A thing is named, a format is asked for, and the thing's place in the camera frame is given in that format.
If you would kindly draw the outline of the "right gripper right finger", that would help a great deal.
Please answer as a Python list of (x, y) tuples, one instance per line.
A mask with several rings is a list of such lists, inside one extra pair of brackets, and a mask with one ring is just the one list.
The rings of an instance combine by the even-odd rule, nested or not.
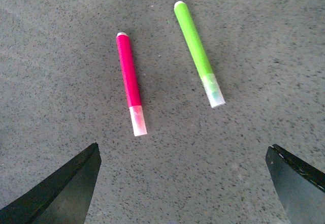
[(324, 223), (324, 173), (276, 144), (265, 160), (290, 222)]

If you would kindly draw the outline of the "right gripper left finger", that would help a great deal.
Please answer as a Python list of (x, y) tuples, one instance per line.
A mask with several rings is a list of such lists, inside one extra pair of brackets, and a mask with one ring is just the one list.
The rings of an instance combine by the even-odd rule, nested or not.
[(101, 162), (98, 144), (89, 145), (1, 209), (1, 223), (84, 223)]

